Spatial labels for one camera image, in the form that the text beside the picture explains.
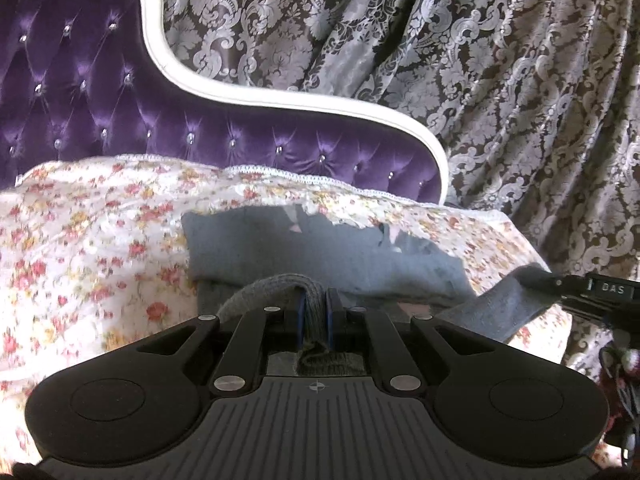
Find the purple tufted white-framed headboard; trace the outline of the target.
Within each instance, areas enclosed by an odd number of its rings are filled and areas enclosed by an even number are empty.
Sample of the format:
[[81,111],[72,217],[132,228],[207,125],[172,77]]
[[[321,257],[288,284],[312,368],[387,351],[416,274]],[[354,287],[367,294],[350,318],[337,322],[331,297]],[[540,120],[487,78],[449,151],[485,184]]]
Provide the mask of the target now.
[[225,84],[168,47],[163,0],[1,0],[1,183],[51,160],[261,166],[442,203],[444,150],[381,105]]

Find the floral bedspread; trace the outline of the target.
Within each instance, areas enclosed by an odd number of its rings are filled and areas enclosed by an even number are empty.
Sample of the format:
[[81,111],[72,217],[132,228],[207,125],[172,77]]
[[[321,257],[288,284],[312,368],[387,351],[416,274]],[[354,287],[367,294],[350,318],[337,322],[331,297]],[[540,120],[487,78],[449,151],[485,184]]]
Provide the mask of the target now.
[[1,468],[39,458],[32,388],[62,368],[185,321],[188,211],[298,205],[358,228],[386,223],[462,261],[476,292],[538,254],[500,212],[421,205],[322,177],[122,156],[46,162],[1,194]]

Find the grey argyle knit sweater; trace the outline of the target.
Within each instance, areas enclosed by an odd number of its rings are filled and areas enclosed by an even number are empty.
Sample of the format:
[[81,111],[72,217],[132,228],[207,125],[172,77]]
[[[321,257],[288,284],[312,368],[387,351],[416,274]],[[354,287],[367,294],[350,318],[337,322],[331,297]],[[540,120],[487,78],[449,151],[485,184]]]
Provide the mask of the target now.
[[506,342],[546,312],[558,297],[552,276],[536,264],[520,266],[483,295],[466,278],[460,259],[430,240],[386,224],[334,224],[301,206],[248,206],[181,218],[188,274],[198,310],[230,321],[262,307],[300,307],[302,348],[270,356],[276,376],[361,376],[361,356],[330,347],[329,292],[342,305],[381,310],[397,321],[402,304]]

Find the grey damask curtain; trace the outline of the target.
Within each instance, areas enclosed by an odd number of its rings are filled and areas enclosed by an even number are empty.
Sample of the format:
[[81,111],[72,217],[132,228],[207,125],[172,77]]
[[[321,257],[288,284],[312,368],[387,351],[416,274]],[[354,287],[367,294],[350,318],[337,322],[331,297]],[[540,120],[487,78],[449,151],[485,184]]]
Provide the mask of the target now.
[[175,56],[335,94],[439,137],[448,198],[507,214],[553,270],[639,275],[639,0],[165,0]]

